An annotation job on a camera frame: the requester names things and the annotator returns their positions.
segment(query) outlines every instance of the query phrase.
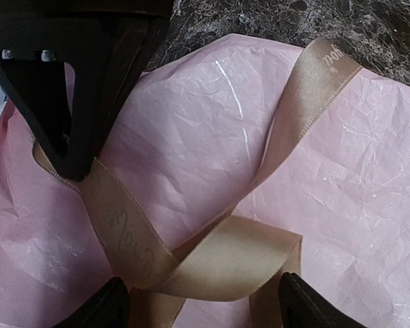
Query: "ribbon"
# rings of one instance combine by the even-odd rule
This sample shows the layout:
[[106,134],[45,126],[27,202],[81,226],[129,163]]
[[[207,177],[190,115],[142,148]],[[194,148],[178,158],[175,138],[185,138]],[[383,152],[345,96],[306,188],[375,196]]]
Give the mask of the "ribbon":
[[98,159],[89,176],[75,183],[59,177],[41,147],[34,147],[40,166],[81,195],[114,275],[132,288],[129,327],[171,327],[185,299],[244,297],[249,297],[254,328],[282,326],[277,287],[283,272],[300,271],[301,237],[232,211],[287,159],[360,69],[334,45],[312,42],[297,60],[278,102],[255,178],[207,227],[173,251]]

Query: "metal pin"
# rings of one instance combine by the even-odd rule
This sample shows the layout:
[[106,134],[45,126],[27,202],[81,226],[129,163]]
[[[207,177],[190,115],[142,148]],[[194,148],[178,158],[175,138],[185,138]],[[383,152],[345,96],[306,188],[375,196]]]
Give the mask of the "metal pin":
[[3,49],[1,51],[1,58],[3,60],[9,60],[9,59],[14,59],[14,54],[12,53],[11,50],[9,49]]
[[50,50],[43,50],[42,53],[41,53],[41,60],[44,63],[55,62],[56,61],[56,56]]

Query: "black plastic part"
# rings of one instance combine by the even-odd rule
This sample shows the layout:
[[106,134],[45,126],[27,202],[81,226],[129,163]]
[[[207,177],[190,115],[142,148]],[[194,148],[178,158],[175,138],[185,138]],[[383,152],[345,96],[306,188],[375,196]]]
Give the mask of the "black plastic part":
[[120,278],[113,278],[54,328],[127,328],[130,310],[126,286]]
[[[0,84],[64,178],[81,181],[90,172],[165,37],[173,0],[158,2],[155,16],[154,1],[0,0]],[[54,60],[42,61],[45,50]],[[75,73],[72,108],[64,63]]]
[[285,273],[279,285],[284,328],[365,328],[337,310],[294,273]]

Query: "dark textured surface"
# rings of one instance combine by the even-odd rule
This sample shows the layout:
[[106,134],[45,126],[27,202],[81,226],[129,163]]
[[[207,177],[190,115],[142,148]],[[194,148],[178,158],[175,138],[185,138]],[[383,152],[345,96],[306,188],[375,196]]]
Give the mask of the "dark textured surface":
[[410,0],[175,0],[162,66],[229,33],[306,46],[318,36],[410,85]]

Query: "pink paper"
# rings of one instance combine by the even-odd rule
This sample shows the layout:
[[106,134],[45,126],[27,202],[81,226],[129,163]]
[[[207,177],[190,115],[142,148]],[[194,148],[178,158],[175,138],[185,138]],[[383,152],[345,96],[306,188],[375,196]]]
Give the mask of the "pink paper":
[[[227,36],[144,75],[101,160],[174,248],[243,190],[301,49]],[[51,327],[110,277],[79,196],[0,121],[0,328]],[[410,327],[410,87],[362,70],[236,213],[304,236],[303,278],[369,327]],[[175,328],[248,327],[188,300]]]

